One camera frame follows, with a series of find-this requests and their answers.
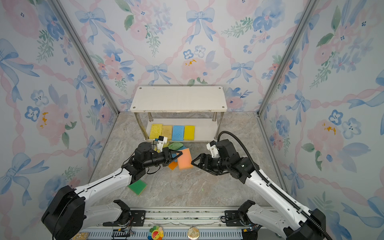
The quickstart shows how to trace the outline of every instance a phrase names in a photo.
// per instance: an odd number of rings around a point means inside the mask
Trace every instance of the lower shelf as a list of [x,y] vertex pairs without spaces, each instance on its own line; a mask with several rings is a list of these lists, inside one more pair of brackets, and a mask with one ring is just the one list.
[[152,124],[195,126],[194,141],[177,142],[210,142],[214,140],[217,131],[217,121],[212,121],[212,118],[154,118],[153,122],[148,121],[148,136],[150,135]]

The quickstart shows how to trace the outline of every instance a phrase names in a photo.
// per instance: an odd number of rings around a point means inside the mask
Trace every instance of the sunflower toy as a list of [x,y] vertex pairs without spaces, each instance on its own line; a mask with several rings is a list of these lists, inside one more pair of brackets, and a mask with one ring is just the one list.
[[148,236],[149,240],[161,240],[164,237],[164,231],[162,227],[155,225],[153,226],[153,228],[149,230],[149,232],[150,232],[150,235]]

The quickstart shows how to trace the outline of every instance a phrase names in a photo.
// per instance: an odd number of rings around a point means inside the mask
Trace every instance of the floral wallpaper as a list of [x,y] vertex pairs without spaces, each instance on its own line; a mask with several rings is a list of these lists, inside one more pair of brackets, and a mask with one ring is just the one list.
[[307,0],[61,3],[121,111],[147,85],[219,85],[230,111],[256,111]]
[[0,239],[48,239],[57,191],[88,182],[116,115],[46,1],[0,1]]
[[383,10],[321,0],[263,113],[289,193],[333,239],[384,239]]

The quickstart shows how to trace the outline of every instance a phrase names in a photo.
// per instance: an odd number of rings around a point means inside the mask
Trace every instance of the blue sponge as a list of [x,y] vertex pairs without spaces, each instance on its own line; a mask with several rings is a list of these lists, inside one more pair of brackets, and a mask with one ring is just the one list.
[[172,141],[184,140],[184,126],[173,126]]
[[[185,146],[182,146],[181,148],[179,148],[177,151],[181,151],[183,149],[187,149]],[[172,153],[172,158],[176,157],[177,154],[176,153]]]

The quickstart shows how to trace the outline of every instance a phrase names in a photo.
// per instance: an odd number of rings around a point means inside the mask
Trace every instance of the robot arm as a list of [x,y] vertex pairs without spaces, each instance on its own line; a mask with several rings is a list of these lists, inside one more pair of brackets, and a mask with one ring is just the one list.
[[[232,135],[243,147],[247,157],[240,157],[233,144],[224,139],[223,133]],[[286,194],[273,183],[255,164],[241,141],[230,132],[221,132],[218,142],[207,145],[211,154],[200,154],[192,165],[213,175],[230,173],[243,184],[258,192],[277,212],[263,209],[248,200],[239,208],[239,219],[244,226],[259,224],[283,238],[294,240],[320,240],[330,237],[325,232],[325,216],[318,209],[311,211]],[[48,206],[42,222],[57,240],[68,240],[80,230],[103,222],[126,225],[132,218],[130,208],[121,200],[110,204],[93,206],[100,198],[139,180],[150,166],[169,165],[182,155],[181,151],[162,148],[167,139],[159,137],[160,153],[152,150],[149,142],[142,142],[126,164],[108,176],[72,189],[61,188]]]

